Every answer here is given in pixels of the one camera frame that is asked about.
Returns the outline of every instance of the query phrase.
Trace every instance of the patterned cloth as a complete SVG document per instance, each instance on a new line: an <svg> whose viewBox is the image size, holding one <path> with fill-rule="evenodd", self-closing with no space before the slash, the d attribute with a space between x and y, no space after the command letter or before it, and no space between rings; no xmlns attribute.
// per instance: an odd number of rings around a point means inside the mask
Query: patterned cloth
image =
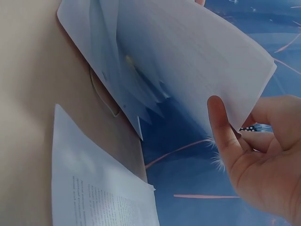
<svg viewBox="0 0 301 226"><path fill-rule="evenodd" d="M207 0L205 7L237 26L274 57L277 70L262 96L301 97L300 0ZM148 181L156 188L162 226L289 225L237 196L214 140L195 126L175 100L169 98L158 107L164 118L149 110L152 125L142 121L141 128ZM270 128L256 124L240 130Z"/></svg>

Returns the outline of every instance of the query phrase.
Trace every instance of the beige wall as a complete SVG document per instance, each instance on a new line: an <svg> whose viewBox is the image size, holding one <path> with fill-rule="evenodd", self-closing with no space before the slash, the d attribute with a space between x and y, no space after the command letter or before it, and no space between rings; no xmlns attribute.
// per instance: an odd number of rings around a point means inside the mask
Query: beige wall
<svg viewBox="0 0 301 226"><path fill-rule="evenodd" d="M56 19L60 0L0 0L0 225L50 226L54 106L146 179L124 115L113 118L91 87L89 66ZM101 84L99 91L118 107Z"/></svg>

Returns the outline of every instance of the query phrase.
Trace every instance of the cable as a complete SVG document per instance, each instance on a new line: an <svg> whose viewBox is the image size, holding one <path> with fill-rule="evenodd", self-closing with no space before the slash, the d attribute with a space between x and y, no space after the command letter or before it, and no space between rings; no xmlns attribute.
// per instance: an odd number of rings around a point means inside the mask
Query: cable
<svg viewBox="0 0 301 226"><path fill-rule="evenodd" d="M117 114L115 114L114 111L110 108L110 106L102 99L102 97L99 95L99 93L98 93L98 91L96 89L92 72L93 72L93 70L90 67L90 80L91 80L91 84L92 84L93 90L94 90L94 92L97 95L97 98L99 100L101 100L101 102L103 102L107 106L107 108L110 110L110 112L112 113L112 115L113 115L114 118L118 117L118 115L121 113L121 110L119 109L119 111L117 112Z"/></svg>

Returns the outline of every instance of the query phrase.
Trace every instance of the sheet of paper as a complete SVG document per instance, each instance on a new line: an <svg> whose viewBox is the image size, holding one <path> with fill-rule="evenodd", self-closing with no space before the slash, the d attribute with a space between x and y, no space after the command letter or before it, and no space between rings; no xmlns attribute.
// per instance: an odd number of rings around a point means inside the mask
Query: sheet of paper
<svg viewBox="0 0 301 226"><path fill-rule="evenodd" d="M118 31L127 51L134 60L155 61L171 96L209 135L206 103L211 95L223 99L230 123L238 129L276 69L259 44L191 1L128 0L119 8L118 27L129 25L131 32ZM147 46L137 47L145 41Z"/></svg>
<svg viewBox="0 0 301 226"><path fill-rule="evenodd" d="M87 138L55 106L52 148L54 226L158 226L153 186Z"/></svg>

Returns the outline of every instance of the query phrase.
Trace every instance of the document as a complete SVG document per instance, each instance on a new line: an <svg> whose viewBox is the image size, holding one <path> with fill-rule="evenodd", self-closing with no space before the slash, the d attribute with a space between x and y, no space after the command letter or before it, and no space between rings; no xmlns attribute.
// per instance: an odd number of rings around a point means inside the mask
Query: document
<svg viewBox="0 0 301 226"><path fill-rule="evenodd" d="M240 128L276 69L258 43L191 0L63 0L58 17L141 138L139 120L151 124L148 110L161 115L169 97L212 135L206 103L218 95Z"/></svg>
<svg viewBox="0 0 301 226"><path fill-rule="evenodd" d="M155 62L170 96L209 135L210 96L222 98L230 123L239 129L276 70L258 43L187 0L120 1L117 35L146 75L151 73L139 62Z"/></svg>
<svg viewBox="0 0 301 226"><path fill-rule="evenodd" d="M87 138L55 106L54 226L159 226L154 187Z"/></svg>

